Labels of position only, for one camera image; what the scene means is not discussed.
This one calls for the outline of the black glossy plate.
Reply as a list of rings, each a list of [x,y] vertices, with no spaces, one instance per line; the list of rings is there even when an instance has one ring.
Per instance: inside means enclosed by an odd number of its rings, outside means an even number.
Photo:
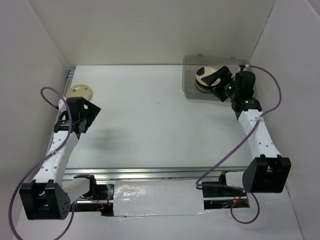
[[[197,89],[204,93],[204,94],[210,94],[211,93],[211,86],[207,86],[207,85],[203,85],[200,82],[198,82],[197,80],[195,81],[195,86],[197,87]]]

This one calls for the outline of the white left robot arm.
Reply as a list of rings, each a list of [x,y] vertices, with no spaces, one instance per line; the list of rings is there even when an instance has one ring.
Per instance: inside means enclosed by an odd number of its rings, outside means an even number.
[[[64,220],[78,198],[92,200],[99,193],[92,174],[78,174],[66,184],[63,177],[80,136],[87,132],[101,109],[83,97],[61,100],[58,109],[60,115],[53,128],[49,157],[32,181],[19,188],[29,220]]]

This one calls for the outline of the cream plate with black patch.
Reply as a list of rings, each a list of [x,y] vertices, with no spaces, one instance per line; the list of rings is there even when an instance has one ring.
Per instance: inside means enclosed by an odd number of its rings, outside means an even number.
[[[200,85],[203,85],[205,87],[213,87],[215,85],[217,85],[221,79],[220,78],[217,78],[214,82],[212,82],[212,84],[207,84],[206,82],[204,82],[204,78],[205,77],[210,77],[212,76],[215,72],[217,71],[216,68],[214,67],[211,67],[211,66],[204,66],[204,67],[201,67],[200,69],[197,70],[196,72],[196,81],[200,84]]]

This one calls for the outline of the cream plate with brown motifs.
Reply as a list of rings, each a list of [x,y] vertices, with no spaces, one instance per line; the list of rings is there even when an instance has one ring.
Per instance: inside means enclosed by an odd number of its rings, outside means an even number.
[[[88,101],[92,98],[92,95],[92,89],[85,84],[74,85],[65,94],[66,98],[82,97]]]

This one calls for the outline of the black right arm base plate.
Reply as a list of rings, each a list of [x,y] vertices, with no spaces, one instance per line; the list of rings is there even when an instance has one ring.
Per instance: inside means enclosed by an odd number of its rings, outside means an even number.
[[[196,187],[202,191],[205,200],[233,200],[244,199],[247,194],[243,190],[228,187],[218,181],[205,181]]]

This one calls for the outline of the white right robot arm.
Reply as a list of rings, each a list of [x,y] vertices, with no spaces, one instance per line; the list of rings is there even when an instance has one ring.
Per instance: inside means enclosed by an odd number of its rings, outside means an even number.
[[[264,122],[264,116],[275,111],[282,102],[282,93],[278,94],[277,104],[263,111],[260,102],[254,97],[256,76],[249,71],[249,65],[242,64],[239,71],[231,73],[222,66],[213,73],[208,67],[202,67],[196,73],[210,87],[210,92],[221,102],[230,99],[236,119],[245,131],[245,138],[222,160],[226,161],[244,143],[248,143],[252,161],[242,175],[242,185],[247,193],[281,193],[285,187],[291,161],[283,157],[275,147]]]

